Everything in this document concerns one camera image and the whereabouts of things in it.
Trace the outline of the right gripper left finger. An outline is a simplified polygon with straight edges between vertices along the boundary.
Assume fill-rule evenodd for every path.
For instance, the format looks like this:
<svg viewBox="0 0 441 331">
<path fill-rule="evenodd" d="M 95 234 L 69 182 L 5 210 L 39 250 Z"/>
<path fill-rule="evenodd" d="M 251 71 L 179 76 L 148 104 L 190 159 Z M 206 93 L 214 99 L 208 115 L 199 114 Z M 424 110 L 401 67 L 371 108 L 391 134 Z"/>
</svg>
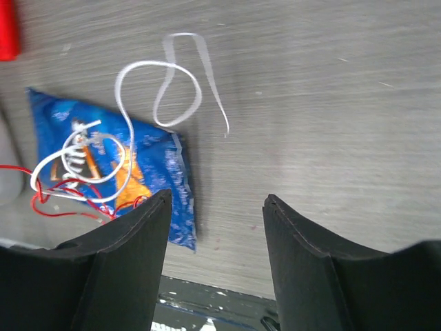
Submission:
<svg viewBox="0 0 441 331">
<path fill-rule="evenodd" d="M 172 194 L 56 248 L 1 249 L 2 330 L 149 330 Z"/>
</svg>

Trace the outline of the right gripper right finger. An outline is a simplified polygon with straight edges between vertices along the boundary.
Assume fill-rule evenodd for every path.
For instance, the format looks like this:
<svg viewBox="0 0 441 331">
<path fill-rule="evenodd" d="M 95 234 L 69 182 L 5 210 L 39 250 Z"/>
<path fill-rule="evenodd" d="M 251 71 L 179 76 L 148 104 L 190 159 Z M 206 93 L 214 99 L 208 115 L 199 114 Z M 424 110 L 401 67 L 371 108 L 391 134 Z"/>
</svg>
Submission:
<svg viewBox="0 0 441 331">
<path fill-rule="evenodd" d="M 299 214 L 276 195 L 263 206 L 282 330 L 439 330 L 440 242 L 386 253 Z"/>
</svg>

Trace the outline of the blue Doritos chip bag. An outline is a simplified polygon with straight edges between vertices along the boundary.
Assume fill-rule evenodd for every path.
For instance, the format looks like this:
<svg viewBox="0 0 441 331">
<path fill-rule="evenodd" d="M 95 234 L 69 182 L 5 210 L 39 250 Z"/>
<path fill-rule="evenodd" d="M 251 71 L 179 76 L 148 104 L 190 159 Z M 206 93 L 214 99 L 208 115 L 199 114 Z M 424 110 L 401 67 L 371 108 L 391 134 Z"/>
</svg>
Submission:
<svg viewBox="0 0 441 331">
<path fill-rule="evenodd" d="M 130 211 L 139 196 L 150 197 L 160 190 L 172 192 L 172 218 L 169 240 L 195 250 L 196 222 L 194 197 L 190 188 L 189 163 L 179 134 L 133 120 L 134 146 L 121 114 L 73 99 L 62 99 L 29 88 L 34 118 L 38 159 L 59 151 L 68 137 L 77 144 L 100 133 L 115 136 L 95 141 L 57 158 L 39 174 L 46 186 L 75 177 L 95 179 L 103 197 L 119 195 L 105 207 L 117 216 Z"/>
</svg>

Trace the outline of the red plastic bin rack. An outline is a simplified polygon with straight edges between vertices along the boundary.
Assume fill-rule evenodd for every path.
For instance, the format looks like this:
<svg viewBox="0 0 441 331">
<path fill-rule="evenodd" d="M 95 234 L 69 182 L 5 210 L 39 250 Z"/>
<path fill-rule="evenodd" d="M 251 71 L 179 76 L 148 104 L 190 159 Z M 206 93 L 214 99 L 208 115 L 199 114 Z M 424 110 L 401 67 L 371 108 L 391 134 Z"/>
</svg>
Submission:
<svg viewBox="0 0 441 331">
<path fill-rule="evenodd" d="M 14 1 L 1 0 L 0 15 L 1 61 L 14 61 L 20 53 Z"/>
</svg>

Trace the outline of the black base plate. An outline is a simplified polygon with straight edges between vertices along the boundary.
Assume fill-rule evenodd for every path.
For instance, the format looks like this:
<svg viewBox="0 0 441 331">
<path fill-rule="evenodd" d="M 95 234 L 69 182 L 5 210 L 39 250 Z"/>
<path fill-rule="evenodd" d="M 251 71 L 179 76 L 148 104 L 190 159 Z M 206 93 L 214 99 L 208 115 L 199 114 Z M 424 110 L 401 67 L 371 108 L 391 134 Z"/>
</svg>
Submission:
<svg viewBox="0 0 441 331">
<path fill-rule="evenodd" d="M 276 302 L 162 276 L 152 330 L 279 330 Z"/>
</svg>

